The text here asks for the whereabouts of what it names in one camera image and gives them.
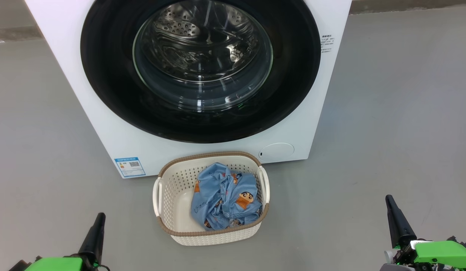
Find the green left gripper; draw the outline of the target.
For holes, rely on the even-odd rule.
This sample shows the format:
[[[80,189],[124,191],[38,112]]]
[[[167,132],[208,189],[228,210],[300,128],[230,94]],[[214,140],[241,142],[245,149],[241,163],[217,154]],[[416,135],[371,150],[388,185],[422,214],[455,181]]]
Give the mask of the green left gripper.
[[[99,213],[78,251],[80,256],[39,257],[35,262],[20,260],[9,271],[83,271],[86,259],[90,264],[101,264],[105,235],[105,213]]]

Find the white front-load washing machine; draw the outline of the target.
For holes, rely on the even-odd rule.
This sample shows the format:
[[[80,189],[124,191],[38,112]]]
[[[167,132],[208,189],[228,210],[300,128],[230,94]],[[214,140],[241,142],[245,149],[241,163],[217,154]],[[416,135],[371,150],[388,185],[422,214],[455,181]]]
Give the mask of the white front-load washing machine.
[[[222,143],[190,143],[158,137],[126,122],[99,98],[81,59],[83,25],[95,1],[25,0],[113,162],[115,158],[138,157],[146,176],[159,174],[175,158],[211,152],[247,152],[260,163],[268,163],[260,160],[258,153],[273,143],[293,145],[295,152],[288,161],[308,158],[352,0],[304,0],[316,21],[321,41],[319,71],[310,92],[293,112],[271,128]]]

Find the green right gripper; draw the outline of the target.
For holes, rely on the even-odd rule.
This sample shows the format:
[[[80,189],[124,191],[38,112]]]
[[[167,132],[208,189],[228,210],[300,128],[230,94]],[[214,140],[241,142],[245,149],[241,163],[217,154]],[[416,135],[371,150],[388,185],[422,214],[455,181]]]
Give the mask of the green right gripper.
[[[392,195],[386,195],[392,250],[380,271],[466,271],[466,242],[417,240]]]

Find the black round glass washer door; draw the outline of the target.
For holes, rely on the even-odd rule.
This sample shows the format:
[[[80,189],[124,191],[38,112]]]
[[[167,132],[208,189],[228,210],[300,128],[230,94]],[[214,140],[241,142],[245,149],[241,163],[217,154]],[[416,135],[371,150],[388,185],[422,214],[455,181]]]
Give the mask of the black round glass washer door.
[[[158,137],[222,143],[271,128],[310,92],[319,71],[321,41],[304,0],[212,0],[248,12],[273,48],[270,74],[250,98],[225,110],[180,109],[158,97],[135,70],[133,43],[156,11],[185,0],[96,0],[81,35],[85,74],[99,98],[131,125]]]

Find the blue cartoon print garment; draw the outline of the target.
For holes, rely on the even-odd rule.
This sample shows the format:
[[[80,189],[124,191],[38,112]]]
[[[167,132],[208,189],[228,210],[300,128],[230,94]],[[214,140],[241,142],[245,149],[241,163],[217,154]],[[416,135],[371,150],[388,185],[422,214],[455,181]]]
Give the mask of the blue cartoon print garment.
[[[255,175],[233,171],[222,163],[211,164],[200,172],[191,202],[192,218],[204,227],[207,213],[219,205],[226,218],[231,219],[245,217],[262,208]]]

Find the cream perforated laundry basket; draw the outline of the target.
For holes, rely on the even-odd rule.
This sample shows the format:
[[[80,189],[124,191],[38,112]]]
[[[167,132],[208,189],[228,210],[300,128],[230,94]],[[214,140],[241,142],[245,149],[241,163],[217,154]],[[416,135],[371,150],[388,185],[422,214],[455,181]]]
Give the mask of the cream perforated laundry basket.
[[[252,173],[257,179],[262,212],[254,223],[224,230],[205,230],[191,216],[191,202],[199,173],[214,163],[231,170]],[[159,226],[184,246],[222,245],[252,237],[266,217],[270,202],[270,183],[260,161],[241,151],[203,153],[176,158],[160,170],[153,187],[153,209]]]

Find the blue energy label sticker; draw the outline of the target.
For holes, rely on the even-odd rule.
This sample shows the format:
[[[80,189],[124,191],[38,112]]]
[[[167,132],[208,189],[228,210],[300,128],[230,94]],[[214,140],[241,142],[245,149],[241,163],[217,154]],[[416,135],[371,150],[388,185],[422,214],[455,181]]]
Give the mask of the blue energy label sticker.
[[[115,158],[114,162],[124,179],[146,176],[145,170],[138,157]]]

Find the round white filter cover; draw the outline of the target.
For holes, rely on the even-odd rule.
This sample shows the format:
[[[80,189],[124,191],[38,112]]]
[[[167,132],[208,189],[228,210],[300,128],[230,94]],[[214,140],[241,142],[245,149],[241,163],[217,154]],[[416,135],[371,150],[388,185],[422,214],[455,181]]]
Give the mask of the round white filter cover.
[[[258,153],[258,158],[264,162],[276,163],[288,161],[293,155],[295,148],[288,143],[273,143],[262,148]]]

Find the perforated steel washer drum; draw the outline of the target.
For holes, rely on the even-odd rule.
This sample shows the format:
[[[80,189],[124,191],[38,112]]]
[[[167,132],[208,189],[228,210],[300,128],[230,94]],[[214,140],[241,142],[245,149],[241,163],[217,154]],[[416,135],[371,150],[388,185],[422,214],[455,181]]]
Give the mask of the perforated steel washer drum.
[[[184,110],[225,110],[267,80],[273,48],[264,27],[224,2],[185,0],[156,11],[133,43],[135,70],[158,97]]]

